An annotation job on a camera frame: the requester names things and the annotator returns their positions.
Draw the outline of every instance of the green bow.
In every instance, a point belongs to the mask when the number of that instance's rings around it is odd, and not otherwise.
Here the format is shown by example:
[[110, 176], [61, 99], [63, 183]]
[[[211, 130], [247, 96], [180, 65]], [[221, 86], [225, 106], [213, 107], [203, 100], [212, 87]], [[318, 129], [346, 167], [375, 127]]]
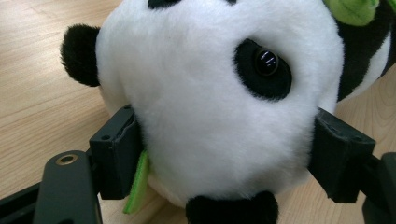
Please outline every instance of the green bow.
[[[332, 15], [340, 22], [364, 26], [375, 17], [379, 0], [323, 0]], [[390, 6], [396, 11], [396, 0], [388, 0]]]

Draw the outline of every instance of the black eye patch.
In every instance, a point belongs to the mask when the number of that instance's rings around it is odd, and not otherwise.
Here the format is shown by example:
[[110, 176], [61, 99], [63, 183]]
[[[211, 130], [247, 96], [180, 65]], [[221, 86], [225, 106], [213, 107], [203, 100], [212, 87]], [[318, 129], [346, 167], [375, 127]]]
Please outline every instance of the black eye patch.
[[172, 7], [181, 0], [148, 0], [149, 9], [167, 8]]
[[270, 49], [246, 39], [236, 48], [234, 63], [243, 84], [256, 97], [277, 101], [289, 94], [290, 68]]

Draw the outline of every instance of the white fur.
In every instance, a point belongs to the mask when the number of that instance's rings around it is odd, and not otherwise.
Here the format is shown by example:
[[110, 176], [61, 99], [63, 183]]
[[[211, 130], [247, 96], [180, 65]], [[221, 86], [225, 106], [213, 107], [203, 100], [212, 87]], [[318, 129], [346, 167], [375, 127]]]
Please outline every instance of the white fur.
[[[290, 65], [290, 94], [253, 97], [235, 71], [246, 38]], [[278, 193], [307, 174], [314, 116], [333, 110], [343, 45], [322, 1], [182, 0], [150, 10], [125, 0], [97, 38], [111, 113], [132, 104], [151, 162], [149, 183], [172, 203]]]

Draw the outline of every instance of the panda plush toy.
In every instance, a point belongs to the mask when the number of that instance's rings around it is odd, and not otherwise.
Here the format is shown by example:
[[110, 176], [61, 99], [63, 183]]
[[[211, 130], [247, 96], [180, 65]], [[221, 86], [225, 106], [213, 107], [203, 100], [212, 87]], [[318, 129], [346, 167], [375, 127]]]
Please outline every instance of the panda plush toy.
[[342, 2], [124, 0], [101, 28], [69, 28], [63, 64], [111, 115], [132, 106], [148, 182], [189, 223], [276, 223], [318, 108], [395, 62], [392, 2]]

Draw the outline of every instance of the wood grain surface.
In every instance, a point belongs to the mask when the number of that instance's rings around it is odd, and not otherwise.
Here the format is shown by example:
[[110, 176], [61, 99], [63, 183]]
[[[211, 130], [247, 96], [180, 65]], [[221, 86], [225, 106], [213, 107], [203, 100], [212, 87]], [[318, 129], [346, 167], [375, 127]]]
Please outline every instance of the wood grain surface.
[[[100, 26], [119, 2], [0, 0], [0, 198], [39, 182], [51, 157], [88, 149], [88, 140], [108, 120], [99, 91], [68, 77], [59, 47], [67, 26]], [[377, 141], [377, 157], [396, 149], [395, 86], [393, 67], [337, 108], [339, 118]], [[312, 177], [277, 198], [281, 224], [363, 223], [364, 195], [357, 204], [335, 204]], [[183, 209], [151, 189], [134, 216], [121, 212], [124, 201], [101, 206], [105, 223], [187, 223]]]

